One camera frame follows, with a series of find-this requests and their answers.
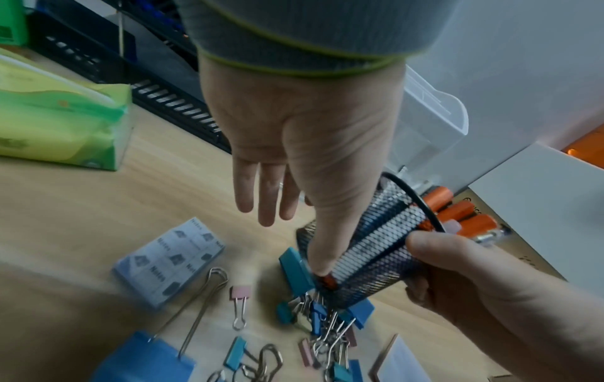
black metal mesh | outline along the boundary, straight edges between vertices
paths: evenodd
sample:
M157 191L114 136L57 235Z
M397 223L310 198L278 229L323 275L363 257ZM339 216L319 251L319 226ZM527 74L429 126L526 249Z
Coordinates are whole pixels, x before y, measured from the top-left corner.
M346 308L422 271L423 264L406 249L407 235L432 214L413 202L395 182L380 179L373 199L354 232L348 249L330 275L315 276L317 290L334 308ZM316 222L296 232L298 249L307 258Z

mesh pen holder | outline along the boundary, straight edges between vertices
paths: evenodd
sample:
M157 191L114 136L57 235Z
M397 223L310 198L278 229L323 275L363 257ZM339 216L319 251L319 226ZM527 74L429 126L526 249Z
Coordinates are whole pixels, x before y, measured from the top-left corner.
M429 221L444 232L436 214L400 178L384 172L373 199L344 252L328 276L314 276L317 290L333 308L347 308L378 291L422 272L423 264L407 251L407 235ZM296 232L298 249L307 259L316 221Z

desk surface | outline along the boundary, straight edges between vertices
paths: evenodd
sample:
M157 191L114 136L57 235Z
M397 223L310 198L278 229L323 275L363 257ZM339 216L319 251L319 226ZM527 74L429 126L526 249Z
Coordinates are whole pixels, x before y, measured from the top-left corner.
M0 379L85 381L133 331L159 327L201 278L164 311L152 312L120 285L111 266L196 216L226 244L214 265L228 270L231 284L253 286L242 332L252 352L267 341L278 346L285 366L276 381L321 381L302 366L297 342L304 333L279 326L274 314L287 290L277 258L294 245L294 229L312 219L311 208L261 227L255 212L243 215L235 207L228 154L138 106L133 114L118 172L0 157ZM433 381L486 380L493 368L486 356L446 321L410 303L402 285L372 301L376 312L351 350L364 373L399 333ZM191 306L163 338L179 346L198 308ZM187 350L198 362L191 381L222 368L236 336L233 318L223 290Z

blue object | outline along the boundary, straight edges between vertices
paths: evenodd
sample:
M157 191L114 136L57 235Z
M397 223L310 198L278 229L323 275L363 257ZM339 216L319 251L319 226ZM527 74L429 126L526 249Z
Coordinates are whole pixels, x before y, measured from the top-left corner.
M90 382L187 382L195 361L161 339L135 332L95 370Z
M235 337L235 340L231 345L231 349L228 351L228 354L226 355L225 359L225 366L230 371L236 371L239 368L239 365L241 364L241 360L243 358L243 351L245 350L245 345L247 345L247 342L243 338L239 336Z
M352 382L363 382L363 373L358 359L348 361L348 367L352 375Z
M363 329L365 327L365 323L369 320L369 317L376 309L375 306L369 301L367 298L365 300L361 300L355 305L352 305L350 308L346 309L353 318L356 318L354 324L359 329Z
M310 303L310 311L317 312L322 317L327 317L327 309L325 309L325 307L323 305L319 304L316 301L313 301Z
M332 366L332 379L335 382L352 382L352 374L339 363Z
M277 319L284 325L289 325L295 321L295 317L286 301L277 305Z
M316 337L320 337L321 336L321 316L319 316L319 313L313 312L312 316L310 318L310 321L313 326L312 334Z
M281 269L288 280L292 293L296 296L302 296L311 289L315 289L313 278L302 264L302 258L297 250L288 248L283 255L279 257Z

black desk organizer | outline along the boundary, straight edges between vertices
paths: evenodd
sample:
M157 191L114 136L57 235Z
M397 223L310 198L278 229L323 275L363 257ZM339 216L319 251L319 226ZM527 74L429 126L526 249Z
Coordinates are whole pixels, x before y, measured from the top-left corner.
M130 84L133 102L230 154L231 149L205 103L136 62L134 37L73 0L38 0L28 13L30 47L100 84Z

